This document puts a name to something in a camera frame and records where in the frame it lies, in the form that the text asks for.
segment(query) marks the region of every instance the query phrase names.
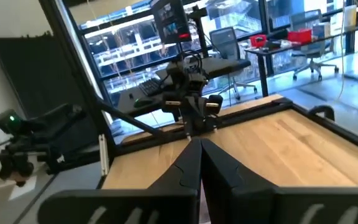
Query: floor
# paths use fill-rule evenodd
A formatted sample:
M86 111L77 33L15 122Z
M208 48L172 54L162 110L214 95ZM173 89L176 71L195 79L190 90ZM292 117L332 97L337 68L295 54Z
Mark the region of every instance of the floor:
M340 65L341 59L332 60L330 63ZM358 54L347 56L344 68L347 74L358 74ZM309 71L299 74L296 82L292 80L292 73L276 76L268 81L269 93L279 93L306 108L321 104L331 105L335 109L337 123L358 134L358 81L345 79L344 91L338 99L342 87L341 76L335 75L333 69L323 69L322 72L324 77L322 82L317 82L317 77L312 79ZM260 85L258 82L255 82L255 84L258 85L259 93L255 95L251 89L242 90L242 101L260 97ZM237 103L232 94L230 98L229 93L223 94L223 97L225 98L224 106ZM153 115L156 118L155 120L151 114L139 119L150 124L157 124L157 121L162 124L172 120L170 115L162 112L154 112ZM99 178L100 164L95 163L62 172L56 177L47 176L41 172L37 177L35 190L14 200L8 200L12 187L2 188L0 189L0 223L37 223L37 210L47 197L61 190L94 189ZM35 200L33 206L28 207L28 204L36 198L43 188L46 188L46 191L40 195L38 200ZM19 222L15 222L25 210L28 210L26 215L23 215Z

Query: office chair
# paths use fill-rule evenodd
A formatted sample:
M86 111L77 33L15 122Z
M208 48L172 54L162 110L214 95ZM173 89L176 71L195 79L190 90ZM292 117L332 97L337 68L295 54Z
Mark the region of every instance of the office chair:
M240 58L240 48L237 42L236 33L234 32L233 27L222 28L218 30L211 31L209 33L211 37L211 42L214 47L217 48L218 52L221 54L220 56L223 59L236 59ZM246 83L237 82L235 77L240 75L243 71L240 70L238 72L234 72L232 75L229 74L229 78L231 78L231 83L228 84L222 91L218 94L224 93L226 91L230 91L232 88L234 90L234 97L236 100L240 100L240 94L237 89L238 86L243 88L246 87L254 87L254 92L257 93L257 88L255 85L250 85Z
M312 28L314 24L321 22L322 15L320 9L310 10L307 12L301 12L294 14L290 18L291 30L298 31L300 29ZM333 40L321 41L313 43L310 45L302 46L297 50L292 52L292 57L306 57L310 58L310 63L302 66L295 70L293 74L293 79L296 80L296 75L306 69L311 70L313 73L315 70L318 72L318 80L321 81L323 77L321 76L321 67L334 67L334 71L337 73L339 71L336 65L330 65L321 62L315 62L314 58L321 58L324 54L333 51Z

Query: red object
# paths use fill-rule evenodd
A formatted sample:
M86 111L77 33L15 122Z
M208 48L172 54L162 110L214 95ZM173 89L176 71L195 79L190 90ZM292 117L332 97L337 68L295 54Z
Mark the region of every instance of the red object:
M179 38L187 38L187 37L189 37L190 36L190 34L180 34L179 35Z
M288 32L288 40L305 44L311 42L311 29L302 29L299 31Z
M251 40L251 46L253 47L263 47L266 43L265 34L254 35L249 39Z

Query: desk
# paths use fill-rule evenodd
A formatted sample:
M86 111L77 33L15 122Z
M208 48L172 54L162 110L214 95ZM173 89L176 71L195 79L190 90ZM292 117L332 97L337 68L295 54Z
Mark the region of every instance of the desk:
M216 78L222 75L229 74L231 72L236 72L243 68L246 68L250 65L248 60L228 60L221 58L203 58L203 68L206 73L209 75L209 78ZM176 64L170 63L167 69L171 67L176 67ZM164 79L167 76L167 71L165 69L156 71L156 74ZM166 84L172 83L172 79L168 78L165 80ZM140 116L143 114L151 113L155 110L161 108L161 100L162 94L153 96L152 98L155 100L155 103L142 106L140 108L135 108L134 103L136 99L145 97L145 94L139 87L132 87L127 90L123 90L120 92L120 97L118 101L117 109L123 113L129 114L133 117Z
M260 84L262 86L262 95L263 96L268 96L269 95L269 91L268 91L268 87L267 87L267 77L266 77L266 70L265 70L265 61L264 61L264 57L269 56L269 55L273 55L273 54L277 54L286 50L291 50L294 48L298 48L304 45L309 45L309 44L313 44L315 42L319 42L319 41L324 41L324 40L328 40L328 39L333 39L335 37L339 37L340 35L343 34L349 34L352 32L355 32L358 30L358 25L356 25L355 27L350 27L347 29L344 29L344 32L341 31L341 29L335 29L331 31L331 36L329 37L325 37L325 38L320 38L317 40L314 40L310 43L306 43L306 44L301 44L301 45L294 45L291 47L282 47L279 49L275 49L275 50L269 50L268 52L264 52L260 49L255 49L255 48L249 48L249 49L244 49L246 52L249 52L251 54L256 54L257 58L258 58L258 66L259 66L259 75L260 75Z
M243 103L220 115L278 98L281 96L272 95ZM147 133L129 140L144 136ZM291 110L222 128L202 138L212 140L279 186L358 186L358 147ZM102 189L146 189L187 144L184 139L115 158Z

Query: wooden tabletop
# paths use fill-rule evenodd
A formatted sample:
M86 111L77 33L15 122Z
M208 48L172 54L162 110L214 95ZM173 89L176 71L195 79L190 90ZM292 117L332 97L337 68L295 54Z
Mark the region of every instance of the wooden tabletop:
M236 105L220 115L280 97L272 95ZM202 138L212 140L279 186L358 186L358 147L292 110L222 128ZM146 189L187 144L184 139L115 158L103 189Z

